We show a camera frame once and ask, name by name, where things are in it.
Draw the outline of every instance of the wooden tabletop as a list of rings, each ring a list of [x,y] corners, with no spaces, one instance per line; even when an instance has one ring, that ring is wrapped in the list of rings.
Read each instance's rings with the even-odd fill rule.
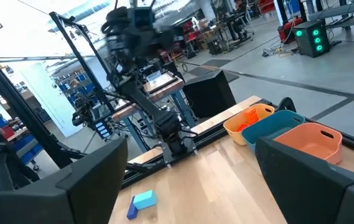
[[[256,98],[195,127],[196,131],[236,114]],[[354,151],[343,147],[340,167],[354,171]],[[157,205],[126,218],[131,197],[147,190],[157,194]],[[109,223],[286,223],[268,189],[253,152],[229,137],[213,142],[171,169],[146,177],[120,191]]]
[[[163,73],[161,76],[156,78],[152,82],[148,82],[144,84],[144,89],[147,92],[151,92],[152,90],[155,90],[156,88],[159,88],[160,86],[163,86],[167,82],[171,81],[173,77],[169,73]],[[184,87],[184,81],[182,81],[180,78],[178,78],[177,81],[170,83],[166,85],[165,87],[161,88],[160,90],[155,91],[150,95],[150,98],[152,101],[157,102],[161,98],[171,94],[174,91],[181,90]],[[128,103],[128,101],[121,100],[119,101],[119,107],[125,105]],[[112,115],[113,121],[120,121],[123,118],[131,115],[133,111],[136,109],[137,105],[133,103],[130,106],[127,106],[120,111],[115,112],[115,114]]]
[[[18,138],[21,134],[25,133],[27,131],[27,127],[23,127],[20,131],[18,131],[17,133],[15,133],[13,136],[7,138],[7,140],[9,142],[11,142],[12,140]]]

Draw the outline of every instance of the gray floor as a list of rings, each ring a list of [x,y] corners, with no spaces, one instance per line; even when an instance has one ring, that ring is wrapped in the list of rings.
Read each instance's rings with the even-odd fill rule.
[[[228,54],[210,55],[200,52],[187,62],[188,71],[213,59],[231,60],[221,67],[239,78],[230,83],[236,101],[251,95],[271,100],[274,103],[289,96],[304,116],[319,120],[321,123],[354,136],[354,43],[343,42],[330,53],[318,58],[301,55],[262,57],[263,48],[278,40],[276,17],[253,21],[254,40],[245,42],[239,49]],[[334,29],[333,40],[354,40],[354,27],[350,32]],[[186,79],[194,78],[184,72]],[[105,143],[93,132],[85,128],[67,139],[59,136],[56,127],[51,130],[65,144],[86,152],[92,152]],[[130,158],[140,154],[136,143],[129,139]],[[48,156],[43,152],[38,158],[40,166],[48,163]],[[48,170],[39,171],[45,176]]]

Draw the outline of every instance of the orange basket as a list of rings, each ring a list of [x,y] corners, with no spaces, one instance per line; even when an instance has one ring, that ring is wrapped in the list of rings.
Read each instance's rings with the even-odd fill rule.
[[[316,123],[305,123],[274,140],[331,164],[338,164],[342,160],[342,139],[343,136],[336,130]]]
[[[234,115],[230,119],[224,122],[224,128],[228,131],[231,138],[241,146],[246,145],[246,141],[241,135],[241,128],[247,128],[249,125],[257,122],[261,119],[268,117],[275,112],[275,108],[262,103],[255,104],[246,108],[242,112]]]

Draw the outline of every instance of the plastic bin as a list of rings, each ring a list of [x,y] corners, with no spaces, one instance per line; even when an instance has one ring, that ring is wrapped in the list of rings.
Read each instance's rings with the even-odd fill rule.
[[[304,123],[305,118],[289,110],[278,111],[271,116],[248,126],[241,132],[243,139],[252,151],[256,149],[257,139],[274,139],[290,129]]]
[[[231,138],[241,146],[245,146],[246,142],[241,135],[241,131],[237,131],[238,128],[247,122],[245,118],[245,112],[251,109],[255,109],[257,112],[258,119],[264,119],[275,112],[275,108],[262,103],[255,104],[246,108],[242,112],[234,115],[232,118],[224,122],[224,128],[228,131]]]
[[[316,123],[298,125],[275,139],[331,164],[342,160],[342,140],[338,131]]]

